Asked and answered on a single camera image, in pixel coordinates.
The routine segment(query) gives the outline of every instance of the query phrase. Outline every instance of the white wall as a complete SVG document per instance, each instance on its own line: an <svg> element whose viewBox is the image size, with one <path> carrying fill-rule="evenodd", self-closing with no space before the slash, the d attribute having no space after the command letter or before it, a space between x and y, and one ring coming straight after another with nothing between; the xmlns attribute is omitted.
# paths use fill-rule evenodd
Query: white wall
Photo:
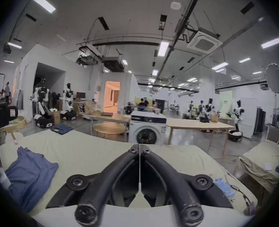
<svg viewBox="0 0 279 227"><path fill-rule="evenodd" d="M26 67L22 80L22 88L20 87L20 89L24 91L23 103L28 118L32 118L32 102L29 100L29 96L32 95L33 82L39 62L65 71L64 85L70 83L74 94L76 94L76 92L84 92L86 93L87 100L94 98L98 66L93 66L93 73L90 81L90 67L84 68L63 56L57 55L46 47L36 44L27 55L25 55L15 72L15 75L18 75L20 71L23 73Z"/></svg>
<svg viewBox="0 0 279 227"><path fill-rule="evenodd" d="M237 101L241 98L256 98L257 106L266 112L265 123L272 123L275 94L271 90L263 91L260 89L259 84L233 87L225 90L232 90L233 108L237 107ZM276 108L279 108L279 94L276 95Z"/></svg>
<svg viewBox="0 0 279 227"><path fill-rule="evenodd" d="M124 108L130 97L130 87L131 87L131 78L132 74L124 73L124 72L104 72L102 74L102 83L101 83L101 91L98 102L101 105L101 108L104 108L104 93L106 87L106 81L119 81L120 82L120 91L119 91L119 100L118 100L118 108Z"/></svg>
<svg viewBox="0 0 279 227"><path fill-rule="evenodd" d="M138 92L139 92L138 84L137 84L135 76L132 74L132 76L131 76L131 87L130 87L129 102L134 101L134 98L136 97Z"/></svg>

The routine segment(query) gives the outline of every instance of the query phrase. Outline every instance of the doorway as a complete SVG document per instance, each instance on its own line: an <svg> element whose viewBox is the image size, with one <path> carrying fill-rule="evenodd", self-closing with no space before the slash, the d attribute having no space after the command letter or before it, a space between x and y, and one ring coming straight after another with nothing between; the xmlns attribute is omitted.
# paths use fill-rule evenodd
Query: doorway
<svg viewBox="0 0 279 227"><path fill-rule="evenodd" d="M117 113L119 90L119 81L106 81L104 93L104 112Z"/></svg>

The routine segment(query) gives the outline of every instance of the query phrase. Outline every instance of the humanoid robot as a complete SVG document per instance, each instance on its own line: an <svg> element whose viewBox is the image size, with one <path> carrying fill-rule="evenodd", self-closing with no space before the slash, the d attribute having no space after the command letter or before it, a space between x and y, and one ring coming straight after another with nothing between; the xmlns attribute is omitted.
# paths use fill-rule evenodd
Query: humanoid robot
<svg viewBox="0 0 279 227"><path fill-rule="evenodd" d="M232 141L238 141L242 139L242 133L239 131L238 123L241 122L242 119L242 113L244 113L244 109L241 107L241 101L237 101L238 108L234 108L233 113L235 115L235 127L236 130L229 130L228 138Z"/></svg>
<svg viewBox="0 0 279 227"><path fill-rule="evenodd" d="M37 87L35 95L31 100L36 105L36 115L34 116L35 124L40 128L47 128L53 125L53 118L49 115L45 103L48 102L49 89Z"/></svg>
<svg viewBox="0 0 279 227"><path fill-rule="evenodd" d="M60 100L63 101L63 108L60 112L62 119L73 120L77 115L72 107L72 95L73 91L71 90L70 83L67 83L67 88L63 90L63 97L60 97Z"/></svg>

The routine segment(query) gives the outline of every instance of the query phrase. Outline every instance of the cardboard box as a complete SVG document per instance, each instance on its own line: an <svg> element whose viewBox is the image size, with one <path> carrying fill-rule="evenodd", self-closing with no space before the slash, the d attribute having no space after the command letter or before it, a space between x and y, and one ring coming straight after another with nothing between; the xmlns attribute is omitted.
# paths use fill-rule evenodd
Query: cardboard box
<svg viewBox="0 0 279 227"><path fill-rule="evenodd" d="M60 124L61 123L61 115L59 111L50 112L51 117L53 118L53 124Z"/></svg>

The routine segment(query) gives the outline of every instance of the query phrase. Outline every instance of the cream bedsheet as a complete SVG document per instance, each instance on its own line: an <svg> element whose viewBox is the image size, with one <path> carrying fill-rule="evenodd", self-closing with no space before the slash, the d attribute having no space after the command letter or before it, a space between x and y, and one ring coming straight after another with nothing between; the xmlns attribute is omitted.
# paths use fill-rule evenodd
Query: cream bedsheet
<svg viewBox="0 0 279 227"><path fill-rule="evenodd" d="M130 149L132 145L132 143L97 138L74 130L65 135L46 130L20 139L18 145L13 142L1 145L0 157L2 166L6 170L17 159L17 149L22 146L43 154L50 162L59 164L48 191L30 212L30 215L34 216L46 207L52 196L62 187L69 176L99 173L115 158ZM232 175L228 175L220 164L197 146L149 145L148 147L178 172L189 175L206 174L213 180L223 178L229 184L239 187L250 201L254 201L257 205L257 199L251 191ZM236 210L243 212L246 204L241 193L236 193L232 205Z"/></svg>
<svg viewBox="0 0 279 227"><path fill-rule="evenodd" d="M265 164L270 163L272 171L266 171ZM240 157L241 166L266 190L272 192L279 182L279 145L265 140Z"/></svg>

